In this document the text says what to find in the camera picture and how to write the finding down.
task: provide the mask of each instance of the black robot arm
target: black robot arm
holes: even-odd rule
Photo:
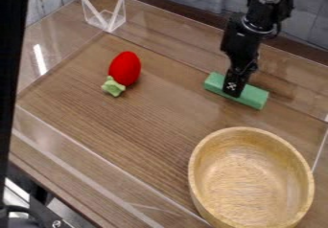
[[[228,21],[221,49],[231,59],[224,80],[224,92],[242,96],[252,73],[258,70],[262,40],[274,38],[282,23],[291,16],[294,0],[248,0],[247,14],[235,13]]]

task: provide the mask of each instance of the wooden bowl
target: wooden bowl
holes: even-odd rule
[[[195,206],[220,228],[295,227],[314,202],[306,159],[278,135],[233,127],[199,144],[189,164]]]

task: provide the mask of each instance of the strawberry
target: strawberry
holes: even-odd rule
[[[112,61],[108,70],[108,80],[102,89],[114,97],[126,90],[126,86],[133,85],[140,77],[141,62],[138,56],[133,52],[124,52]]]

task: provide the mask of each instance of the plastic corner bracket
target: plastic corner bracket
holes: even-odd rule
[[[105,32],[113,33],[128,21],[125,0],[118,0],[114,12],[97,8],[89,0],[81,0],[85,18],[90,25],[101,28]]]

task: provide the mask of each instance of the green block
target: green block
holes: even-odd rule
[[[204,87],[207,90],[212,91],[216,94],[220,94],[221,96],[227,97],[228,99],[243,103],[255,109],[262,109],[267,103],[270,92],[266,90],[259,89],[258,87],[252,85],[247,85],[246,89],[243,91],[242,97],[235,98],[223,91],[224,87],[224,76],[219,74],[217,72],[213,72],[207,81],[204,82]]]

